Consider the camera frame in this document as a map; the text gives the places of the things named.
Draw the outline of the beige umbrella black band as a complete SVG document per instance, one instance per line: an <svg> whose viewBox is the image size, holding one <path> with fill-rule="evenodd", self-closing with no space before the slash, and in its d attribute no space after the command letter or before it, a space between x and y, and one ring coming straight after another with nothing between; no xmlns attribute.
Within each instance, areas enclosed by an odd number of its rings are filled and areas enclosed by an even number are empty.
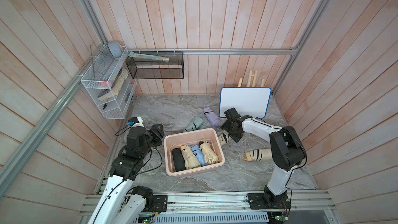
<svg viewBox="0 0 398 224"><path fill-rule="evenodd" d="M219 136L218 136L218 141L221 146L227 144L231 140L230 135L228 134L227 131L223 131Z"/></svg>

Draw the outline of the beige umbrella black stripes small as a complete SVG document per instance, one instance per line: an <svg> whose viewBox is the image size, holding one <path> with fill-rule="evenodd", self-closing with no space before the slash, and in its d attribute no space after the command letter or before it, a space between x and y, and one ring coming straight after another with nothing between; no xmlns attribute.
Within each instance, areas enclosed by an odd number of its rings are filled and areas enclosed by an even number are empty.
<svg viewBox="0 0 398 224"><path fill-rule="evenodd" d="M204 160L207 165L212 165L219 162L218 155L212 150L210 143L206 139L201 139L199 148L204 155Z"/></svg>

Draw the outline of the green umbrella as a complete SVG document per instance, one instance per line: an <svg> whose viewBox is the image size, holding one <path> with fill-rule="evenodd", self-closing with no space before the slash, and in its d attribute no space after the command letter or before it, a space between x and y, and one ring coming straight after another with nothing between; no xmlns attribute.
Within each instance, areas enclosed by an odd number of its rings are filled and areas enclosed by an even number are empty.
<svg viewBox="0 0 398 224"><path fill-rule="evenodd" d="M203 123L204 123L204 120L201 117L195 116L195 118L185 128L184 132L191 132L191 131L199 130L200 127L203 125Z"/></svg>

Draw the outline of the beige striped umbrella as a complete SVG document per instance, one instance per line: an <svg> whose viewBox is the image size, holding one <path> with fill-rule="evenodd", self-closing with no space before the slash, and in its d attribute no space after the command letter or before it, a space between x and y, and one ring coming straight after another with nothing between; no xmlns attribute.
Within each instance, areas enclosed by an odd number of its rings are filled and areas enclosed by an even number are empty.
<svg viewBox="0 0 398 224"><path fill-rule="evenodd" d="M241 160L247 162L254 162L254 161L267 161L272 159L272 152L271 149L264 148L264 149L257 149L245 152L244 156L238 156Z"/></svg>

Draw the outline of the blue umbrella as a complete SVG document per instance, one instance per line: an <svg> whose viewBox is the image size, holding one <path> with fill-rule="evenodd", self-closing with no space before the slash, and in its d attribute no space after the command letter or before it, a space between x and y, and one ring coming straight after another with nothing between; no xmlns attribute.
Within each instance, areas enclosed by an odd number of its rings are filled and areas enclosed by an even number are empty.
<svg viewBox="0 0 398 224"><path fill-rule="evenodd" d="M198 159L198 161L201 164L201 166L202 167L207 166L207 163L206 163L205 158L204 158L204 154L202 153L199 145L194 145L191 148L191 150L192 150L193 154L196 156L196 158Z"/></svg>

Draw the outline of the pink plastic storage box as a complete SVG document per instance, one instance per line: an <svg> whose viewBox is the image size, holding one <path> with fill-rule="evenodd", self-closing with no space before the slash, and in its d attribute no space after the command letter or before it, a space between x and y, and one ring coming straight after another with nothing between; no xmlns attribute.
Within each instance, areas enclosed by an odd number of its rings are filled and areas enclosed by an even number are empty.
<svg viewBox="0 0 398 224"><path fill-rule="evenodd" d="M163 145L169 176L207 172L225 163L221 144L212 128L169 135Z"/></svg>

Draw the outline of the plain beige umbrella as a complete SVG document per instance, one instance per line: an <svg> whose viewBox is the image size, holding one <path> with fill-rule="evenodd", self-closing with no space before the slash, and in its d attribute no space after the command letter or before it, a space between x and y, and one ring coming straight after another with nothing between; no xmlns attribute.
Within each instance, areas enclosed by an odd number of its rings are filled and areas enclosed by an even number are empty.
<svg viewBox="0 0 398 224"><path fill-rule="evenodd" d="M181 146L180 150L181 150L181 154L183 156L184 162L185 162L186 170L201 167L201 164L200 164L198 158L193 153L190 146L183 145L183 146Z"/></svg>

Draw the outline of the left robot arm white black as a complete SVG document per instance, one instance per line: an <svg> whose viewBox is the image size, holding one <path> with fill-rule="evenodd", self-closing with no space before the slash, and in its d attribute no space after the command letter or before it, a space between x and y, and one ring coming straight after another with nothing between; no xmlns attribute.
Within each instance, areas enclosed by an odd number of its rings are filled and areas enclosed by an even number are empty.
<svg viewBox="0 0 398 224"><path fill-rule="evenodd" d="M162 124L154 124L150 129L140 123L131 126L89 224L131 224L142 211L152 208L152 189L132 184L141 174L146 155L163 138Z"/></svg>

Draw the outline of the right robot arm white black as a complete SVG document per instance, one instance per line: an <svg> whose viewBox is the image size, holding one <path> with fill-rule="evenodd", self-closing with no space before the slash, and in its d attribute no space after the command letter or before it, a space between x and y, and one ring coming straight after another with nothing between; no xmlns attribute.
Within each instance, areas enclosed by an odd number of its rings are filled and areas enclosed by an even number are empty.
<svg viewBox="0 0 398 224"><path fill-rule="evenodd" d="M248 194L251 209L290 207L288 182L293 172L304 166L307 154L298 134L291 126L279 127L249 115L241 116L235 108L224 112L227 120L221 126L219 141L239 142L244 133L250 133L270 143L271 158L275 163L273 174L264 187L264 194Z"/></svg>

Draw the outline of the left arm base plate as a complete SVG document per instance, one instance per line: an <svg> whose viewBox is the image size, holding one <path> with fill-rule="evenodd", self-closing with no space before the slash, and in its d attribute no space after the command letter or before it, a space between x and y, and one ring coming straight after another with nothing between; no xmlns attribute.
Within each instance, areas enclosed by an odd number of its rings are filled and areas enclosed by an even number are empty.
<svg viewBox="0 0 398 224"><path fill-rule="evenodd" d="M141 195L127 197L123 210L137 210L141 212L165 212L167 210L167 195L155 195L145 198Z"/></svg>

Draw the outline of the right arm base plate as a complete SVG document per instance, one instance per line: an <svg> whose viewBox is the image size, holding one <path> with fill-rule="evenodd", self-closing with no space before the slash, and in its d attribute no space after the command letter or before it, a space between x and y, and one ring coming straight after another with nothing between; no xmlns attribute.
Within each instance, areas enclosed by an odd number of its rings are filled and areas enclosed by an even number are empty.
<svg viewBox="0 0 398 224"><path fill-rule="evenodd" d="M287 209L291 208L290 200L286 193L274 196L270 192L250 193L247 195L250 209Z"/></svg>

